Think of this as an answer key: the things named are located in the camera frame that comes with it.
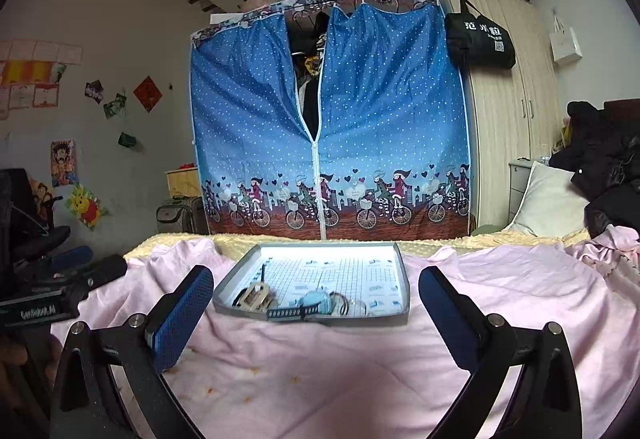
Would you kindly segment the left hand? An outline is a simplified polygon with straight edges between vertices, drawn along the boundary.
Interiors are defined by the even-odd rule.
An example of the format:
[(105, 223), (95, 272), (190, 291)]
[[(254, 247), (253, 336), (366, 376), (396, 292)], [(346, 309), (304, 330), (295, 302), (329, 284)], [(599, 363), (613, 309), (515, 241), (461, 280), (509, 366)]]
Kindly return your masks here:
[(1, 408), (2, 410), (39, 407), (50, 413), (52, 390), (62, 346), (58, 338), (50, 334), (47, 339), (39, 336), (36, 359), (23, 341), (1, 336)]

